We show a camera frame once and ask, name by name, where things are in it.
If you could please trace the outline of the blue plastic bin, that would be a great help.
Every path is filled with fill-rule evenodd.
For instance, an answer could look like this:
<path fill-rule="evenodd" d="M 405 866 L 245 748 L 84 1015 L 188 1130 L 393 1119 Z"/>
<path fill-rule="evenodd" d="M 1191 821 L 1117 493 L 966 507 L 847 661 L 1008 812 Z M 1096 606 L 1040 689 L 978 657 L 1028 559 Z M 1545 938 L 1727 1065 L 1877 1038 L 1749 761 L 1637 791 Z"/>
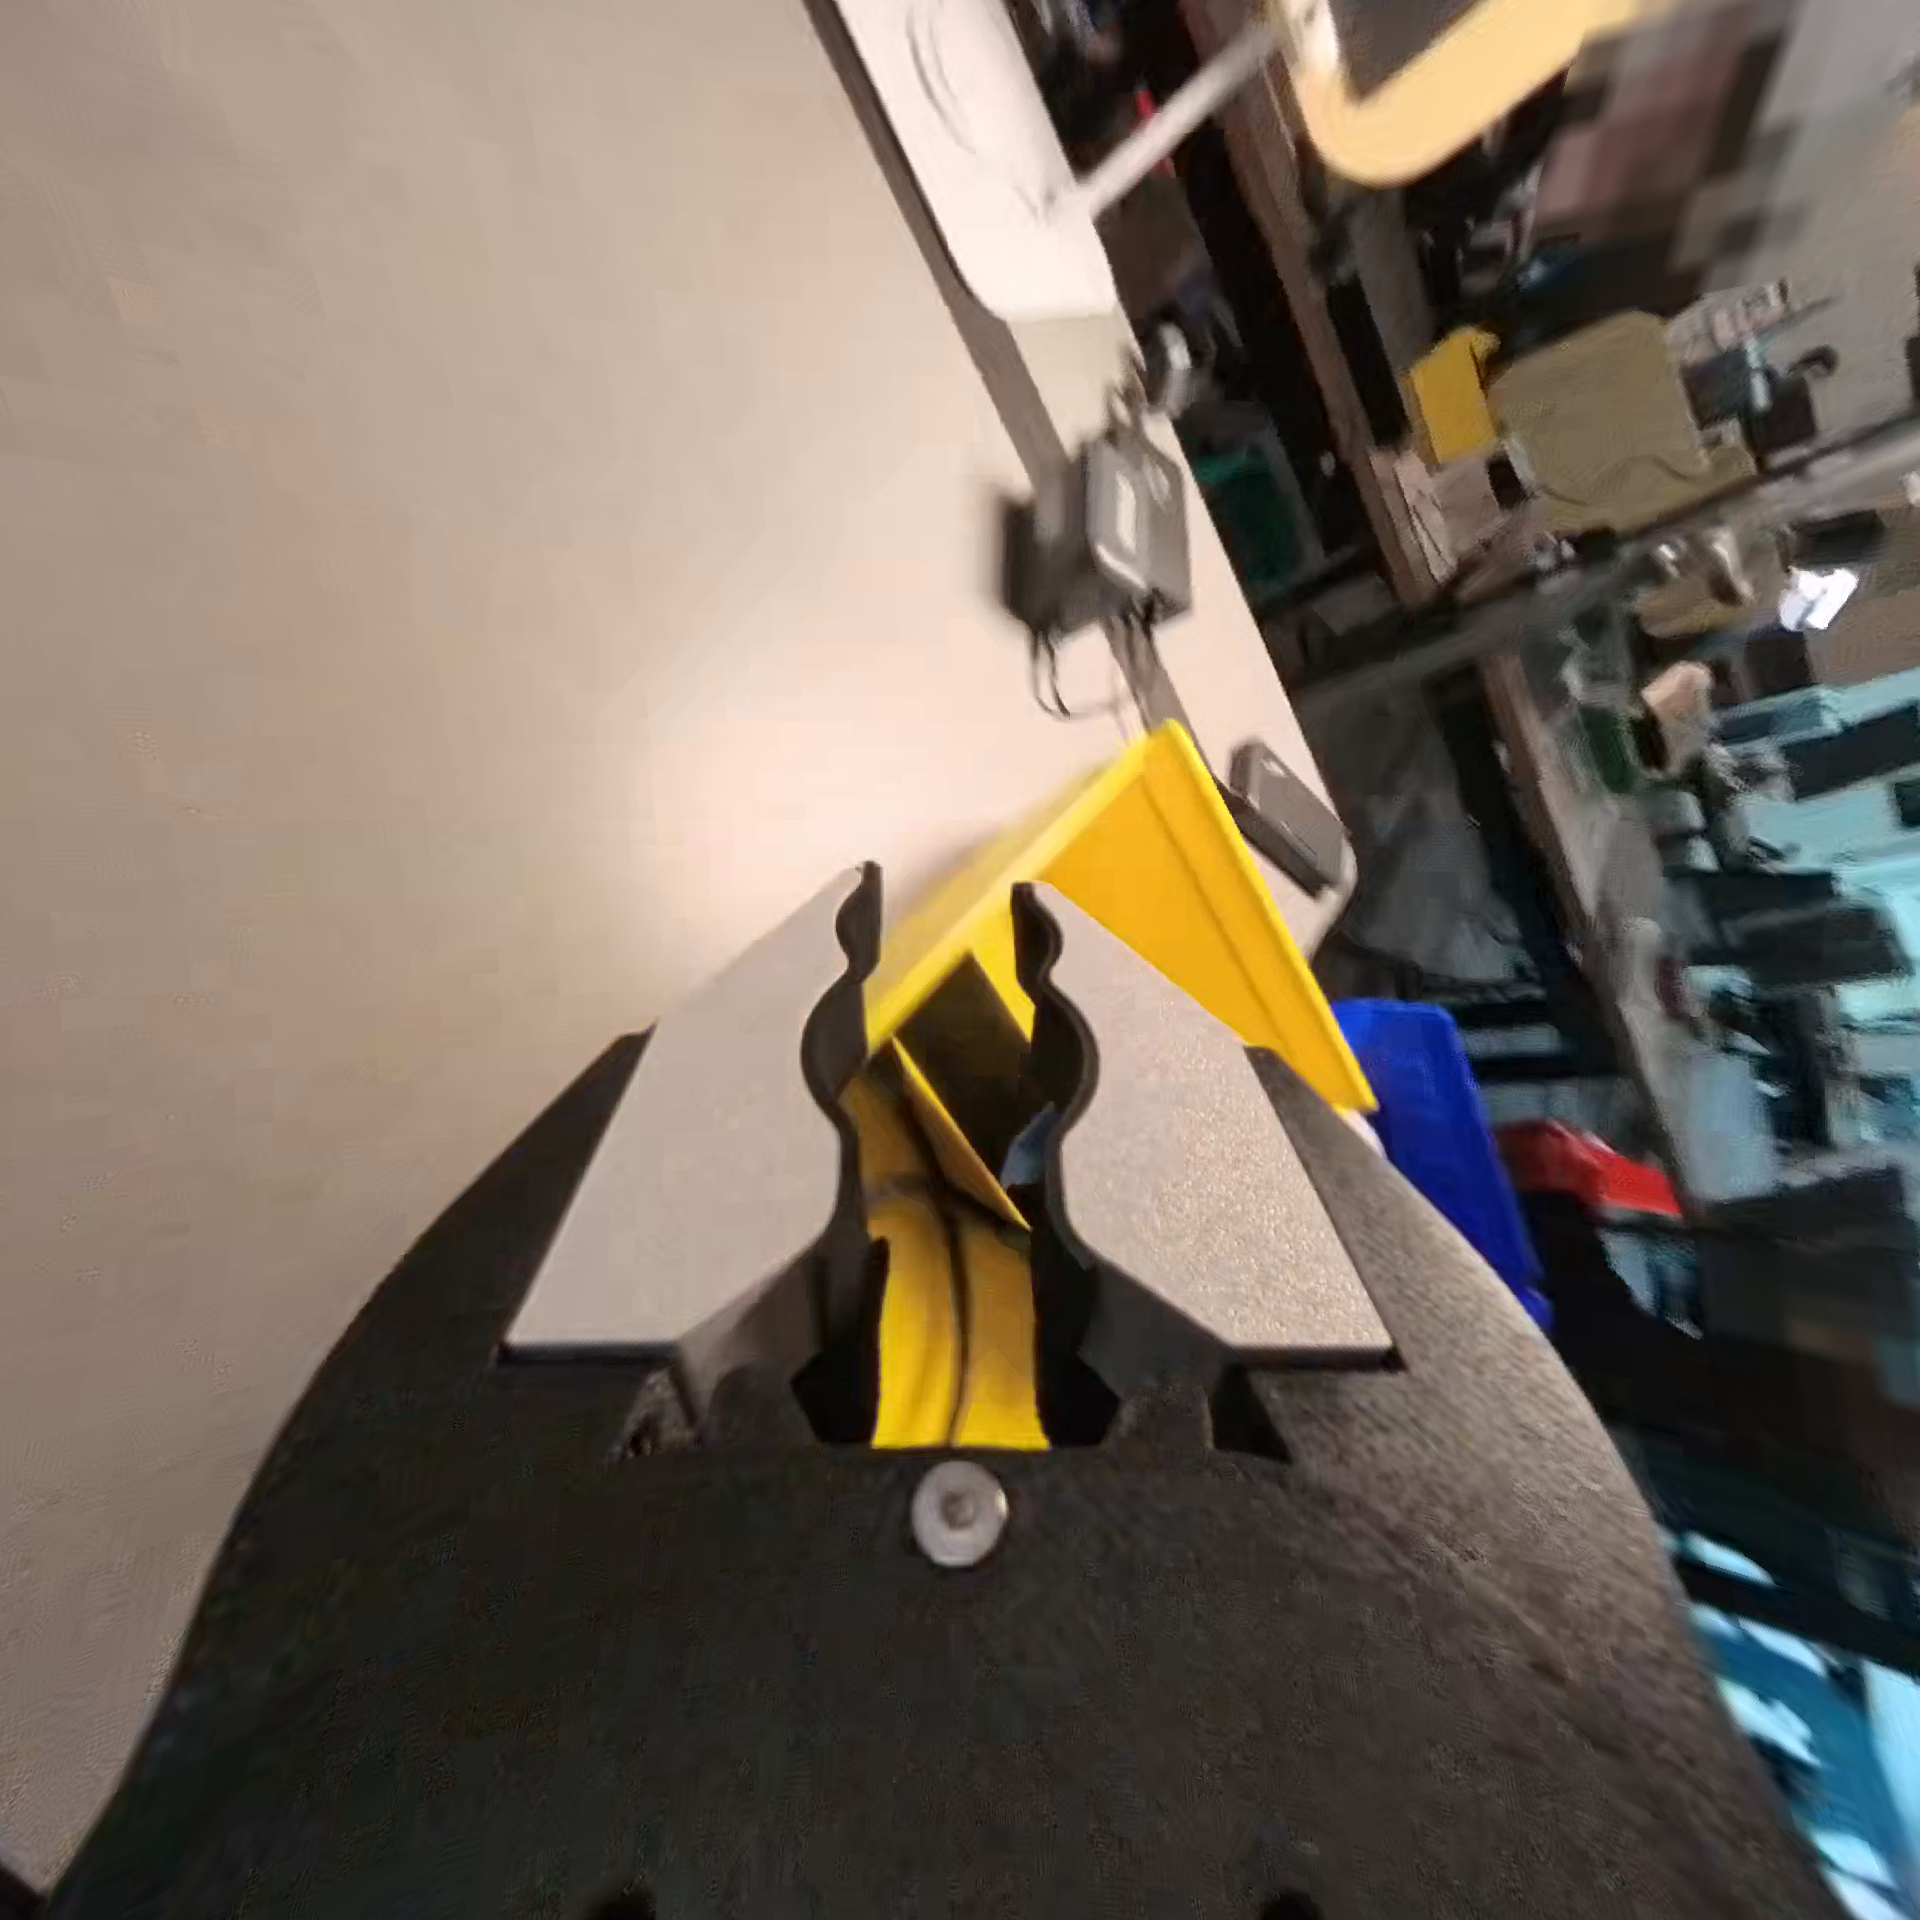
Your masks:
<path fill-rule="evenodd" d="M 1526 1317 L 1551 1331 L 1545 1269 L 1496 1153 L 1452 1013 L 1406 998 L 1333 998 L 1376 1094 L 1376 1137 L 1397 1172 L 1494 1269 Z"/>

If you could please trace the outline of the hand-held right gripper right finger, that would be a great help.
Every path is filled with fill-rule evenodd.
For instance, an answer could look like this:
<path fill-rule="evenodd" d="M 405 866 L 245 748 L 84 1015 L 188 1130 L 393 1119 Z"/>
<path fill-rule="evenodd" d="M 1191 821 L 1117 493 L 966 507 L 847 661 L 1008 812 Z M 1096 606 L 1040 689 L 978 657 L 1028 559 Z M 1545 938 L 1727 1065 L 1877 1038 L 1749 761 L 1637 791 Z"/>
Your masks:
<path fill-rule="evenodd" d="M 1047 1441 L 1096 1445 L 1164 1388 L 1232 1423 L 1257 1377 L 1391 1372 L 1254 1053 L 1053 885 L 1015 887 L 1013 929 L 1034 1007 L 1020 1190 Z"/>

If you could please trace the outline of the yellow box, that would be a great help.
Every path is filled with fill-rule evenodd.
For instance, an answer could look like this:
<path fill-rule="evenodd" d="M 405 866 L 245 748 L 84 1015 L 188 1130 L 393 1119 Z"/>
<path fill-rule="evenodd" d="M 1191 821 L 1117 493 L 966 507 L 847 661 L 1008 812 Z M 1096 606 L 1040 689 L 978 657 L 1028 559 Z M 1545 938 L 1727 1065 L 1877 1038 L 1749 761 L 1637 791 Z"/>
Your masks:
<path fill-rule="evenodd" d="M 1500 446 L 1486 378 L 1501 340 L 1486 327 L 1455 327 L 1404 374 L 1404 402 L 1418 460 L 1445 468 Z"/>

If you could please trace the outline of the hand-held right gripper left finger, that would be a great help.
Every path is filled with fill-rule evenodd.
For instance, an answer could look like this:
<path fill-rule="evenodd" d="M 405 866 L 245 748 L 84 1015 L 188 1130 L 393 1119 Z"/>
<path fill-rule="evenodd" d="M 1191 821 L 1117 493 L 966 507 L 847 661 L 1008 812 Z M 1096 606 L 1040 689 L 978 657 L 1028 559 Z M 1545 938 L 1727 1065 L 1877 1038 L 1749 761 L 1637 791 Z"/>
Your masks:
<path fill-rule="evenodd" d="M 868 1060 L 881 873 L 857 861 L 644 1035 L 501 1354 L 661 1365 L 701 1420 L 730 1374 L 825 1363 L 872 1427 L 880 1270 L 845 1090 Z"/>

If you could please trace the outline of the small silver device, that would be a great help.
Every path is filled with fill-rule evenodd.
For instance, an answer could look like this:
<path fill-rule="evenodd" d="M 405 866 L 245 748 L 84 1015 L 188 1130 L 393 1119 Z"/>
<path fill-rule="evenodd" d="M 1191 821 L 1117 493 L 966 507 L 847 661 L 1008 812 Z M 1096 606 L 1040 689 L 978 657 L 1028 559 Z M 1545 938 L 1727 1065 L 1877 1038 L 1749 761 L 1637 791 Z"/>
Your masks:
<path fill-rule="evenodd" d="M 1247 846 L 1306 899 L 1336 889 L 1346 869 L 1346 829 L 1264 741 L 1237 746 L 1221 797 Z"/>

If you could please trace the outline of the white desk stand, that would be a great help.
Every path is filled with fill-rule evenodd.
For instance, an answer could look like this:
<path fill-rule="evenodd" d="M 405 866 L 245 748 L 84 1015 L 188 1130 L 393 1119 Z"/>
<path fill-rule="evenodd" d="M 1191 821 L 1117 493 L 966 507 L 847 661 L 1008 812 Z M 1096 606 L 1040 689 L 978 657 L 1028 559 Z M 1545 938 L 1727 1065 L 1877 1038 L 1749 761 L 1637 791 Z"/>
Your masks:
<path fill-rule="evenodd" d="M 1000 5 L 837 3 L 833 11 L 952 267 L 1002 323 L 1116 310 L 1096 220 L 1288 43 L 1287 5 L 1260 5 L 1221 53 L 1078 177 Z"/>

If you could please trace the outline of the grey charger with display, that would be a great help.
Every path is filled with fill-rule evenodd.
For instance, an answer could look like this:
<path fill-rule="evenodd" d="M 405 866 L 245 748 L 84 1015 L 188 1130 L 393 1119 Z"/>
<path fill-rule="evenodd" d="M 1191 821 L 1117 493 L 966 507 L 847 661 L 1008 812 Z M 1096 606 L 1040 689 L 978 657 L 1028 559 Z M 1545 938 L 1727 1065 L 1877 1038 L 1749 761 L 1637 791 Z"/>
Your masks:
<path fill-rule="evenodd" d="M 1002 510 L 1000 604 L 1052 641 L 1182 618 L 1193 604 L 1182 463 L 1138 426 L 1085 438 Z"/>

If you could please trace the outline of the dark board with wooden frame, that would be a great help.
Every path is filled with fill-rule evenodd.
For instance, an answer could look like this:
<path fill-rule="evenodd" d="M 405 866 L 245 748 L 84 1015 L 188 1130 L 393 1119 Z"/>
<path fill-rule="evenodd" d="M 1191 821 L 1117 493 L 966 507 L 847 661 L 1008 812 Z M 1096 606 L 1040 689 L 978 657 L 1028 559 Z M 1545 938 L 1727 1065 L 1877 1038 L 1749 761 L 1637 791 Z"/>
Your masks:
<path fill-rule="evenodd" d="M 1287 84 L 1333 177 L 1362 187 L 1406 186 L 1559 78 L 1585 41 L 1618 37 L 1660 11 L 1664 5 L 1646 3 L 1468 5 L 1421 53 L 1362 86 L 1333 7 L 1313 5 L 1287 47 Z"/>

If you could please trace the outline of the red plastic bin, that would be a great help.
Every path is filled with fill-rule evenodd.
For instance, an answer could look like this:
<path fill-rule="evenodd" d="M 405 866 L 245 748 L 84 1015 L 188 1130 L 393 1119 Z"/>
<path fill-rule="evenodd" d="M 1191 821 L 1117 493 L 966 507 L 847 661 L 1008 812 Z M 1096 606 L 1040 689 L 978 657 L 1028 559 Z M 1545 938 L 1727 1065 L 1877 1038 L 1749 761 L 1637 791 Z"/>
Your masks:
<path fill-rule="evenodd" d="M 1494 1126 L 1504 1170 L 1525 1197 L 1556 1196 L 1590 1214 L 1680 1219 L 1670 1178 L 1630 1158 L 1590 1131 L 1561 1119 L 1511 1119 Z"/>

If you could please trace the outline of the yellow plastic bin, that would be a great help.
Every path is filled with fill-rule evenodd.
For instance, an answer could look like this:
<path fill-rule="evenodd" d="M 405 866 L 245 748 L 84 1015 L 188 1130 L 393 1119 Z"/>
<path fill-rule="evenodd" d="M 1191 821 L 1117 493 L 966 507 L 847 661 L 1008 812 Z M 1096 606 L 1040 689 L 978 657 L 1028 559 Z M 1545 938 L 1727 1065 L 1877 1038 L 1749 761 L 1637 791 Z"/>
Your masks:
<path fill-rule="evenodd" d="M 887 934 L 845 1092 L 884 1249 L 876 1450 L 1041 1451 L 1033 1217 L 1008 1155 L 1044 1097 L 1013 891 L 1052 885 L 1341 1119 L 1376 1111 L 1189 734 L 1158 726 L 970 853 Z"/>

